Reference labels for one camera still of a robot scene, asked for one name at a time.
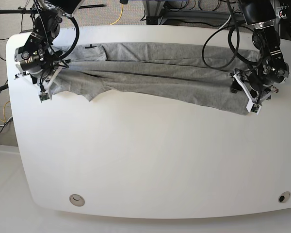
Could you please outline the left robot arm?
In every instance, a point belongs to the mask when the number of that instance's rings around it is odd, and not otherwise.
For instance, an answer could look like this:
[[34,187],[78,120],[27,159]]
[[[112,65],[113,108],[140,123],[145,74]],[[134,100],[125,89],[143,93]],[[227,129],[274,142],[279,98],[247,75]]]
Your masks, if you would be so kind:
[[240,0],[238,2],[244,21],[238,22],[253,25],[252,42],[260,51],[257,62],[251,62],[237,54],[237,57],[248,66],[248,70],[235,69],[231,73],[233,83],[231,92],[243,90],[248,97],[247,110],[257,113],[262,102],[270,100],[278,92],[275,83],[283,83],[289,76],[289,66],[284,61],[280,49],[280,36],[275,30],[273,21],[275,11],[268,0]]

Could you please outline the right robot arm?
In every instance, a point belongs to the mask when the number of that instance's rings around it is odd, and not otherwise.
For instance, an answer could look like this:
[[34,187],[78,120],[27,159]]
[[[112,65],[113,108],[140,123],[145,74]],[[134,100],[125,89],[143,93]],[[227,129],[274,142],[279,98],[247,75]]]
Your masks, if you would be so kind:
[[[57,74],[62,68],[68,68],[65,58],[76,47],[80,36],[79,26],[73,15],[82,4],[82,0],[33,2],[33,31],[24,46],[16,49],[14,61],[20,73],[28,73],[32,82],[38,85],[43,100],[49,98],[49,87]],[[60,32],[62,17],[71,20],[76,36],[66,52],[55,52],[52,42]]]

